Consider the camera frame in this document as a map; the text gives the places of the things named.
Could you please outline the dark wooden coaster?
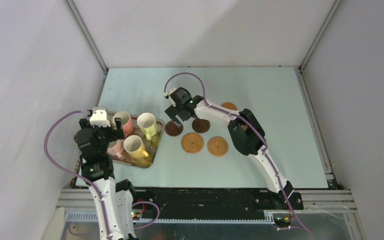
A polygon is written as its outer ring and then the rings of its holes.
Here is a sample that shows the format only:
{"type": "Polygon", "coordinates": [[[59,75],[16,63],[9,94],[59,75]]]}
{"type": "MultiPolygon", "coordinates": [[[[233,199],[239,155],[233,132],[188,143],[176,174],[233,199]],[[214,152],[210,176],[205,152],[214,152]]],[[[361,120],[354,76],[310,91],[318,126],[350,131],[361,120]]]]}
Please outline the dark wooden coaster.
{"type": "Polygon", "coordinates": [[[177,126],[176,123],[174,121],[169,121],[166,125],[165,125],[165,128],[164,128],[165,132],[171,136],[171,137],[176,137],[176,136],[179,136],[183,130],[184,130],[184,127],[183,125],[180,125],[180,126],[177,126]]]}
{"type": "Polygon", "coordinates": [[[211,127],[208,120],[196,118],[192,122],[192,129],[199,134],[206,133],[211,127]]]}

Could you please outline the woven rattan coaster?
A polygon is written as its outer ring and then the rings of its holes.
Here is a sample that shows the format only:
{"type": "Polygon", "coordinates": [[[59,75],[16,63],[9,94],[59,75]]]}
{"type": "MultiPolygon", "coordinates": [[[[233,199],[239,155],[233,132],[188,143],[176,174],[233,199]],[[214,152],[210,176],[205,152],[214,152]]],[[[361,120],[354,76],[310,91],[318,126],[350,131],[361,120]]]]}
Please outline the woven rattan coaster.
{"type": "Polygon", "coordinates": [[[221,157],[228,152],[229,144],[223,137],[215,136],[208,141],[207,149],[211,155],[221,157]]]}
{"type": "Polygon", "coordinates": [[[186,153],[195,154],[204,147],[203,137],[195,132],[185,134],[181,139],[181,147],[186,153]]]}

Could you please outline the light yellow-green cup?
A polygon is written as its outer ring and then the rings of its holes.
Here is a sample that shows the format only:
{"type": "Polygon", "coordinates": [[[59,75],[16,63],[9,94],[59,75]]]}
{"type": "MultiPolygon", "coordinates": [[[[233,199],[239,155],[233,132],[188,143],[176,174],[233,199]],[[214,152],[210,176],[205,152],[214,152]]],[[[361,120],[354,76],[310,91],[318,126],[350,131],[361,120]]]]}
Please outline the light yellow-green cup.
{"type": "Polygon", "coordinates": [[[142,113],[137,117],[137,125],[147,138],[147,140],[151,140],[158,134],[158,126],[156,117],[149,112],[142,113]]]}

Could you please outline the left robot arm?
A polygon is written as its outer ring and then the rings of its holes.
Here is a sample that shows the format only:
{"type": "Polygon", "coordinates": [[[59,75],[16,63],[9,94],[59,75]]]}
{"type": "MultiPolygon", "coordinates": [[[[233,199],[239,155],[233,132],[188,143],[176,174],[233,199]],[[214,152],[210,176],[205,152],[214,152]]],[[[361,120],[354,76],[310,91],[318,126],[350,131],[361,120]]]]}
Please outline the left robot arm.
{"type": "Polygon", "coordinates": [[[92,194],[101,240],[135,240],[131,210],[138,202],[138,194],[128,180],[116,182],[113,160],[108,154],[109,144],[125,139],[121,119],[116,129],[110,125],[93,125],[86,118],[79,120],[80,130],[75,134],[84,163],[81,176],[92,194]]]}

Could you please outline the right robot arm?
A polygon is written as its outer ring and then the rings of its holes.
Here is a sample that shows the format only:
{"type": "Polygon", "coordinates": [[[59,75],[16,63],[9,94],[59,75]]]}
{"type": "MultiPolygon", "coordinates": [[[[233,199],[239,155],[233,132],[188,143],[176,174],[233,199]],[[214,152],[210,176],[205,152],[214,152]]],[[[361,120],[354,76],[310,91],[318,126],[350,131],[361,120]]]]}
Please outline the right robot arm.
{"type": "Polygon", "coordinates": [[[192,96],[183,87],[165,90],[163,96],[170,101],[165,113],[178,126],[194,118],[226,127],[235,149],[249,157],[262,174],[271,192],[271,204],[277,209],[294,210],[293,204],[298,194],[272,160],[265,131],[252,111],[247,108],[242,111],[231,110],[213,104],[203,96],[192,96]]]}

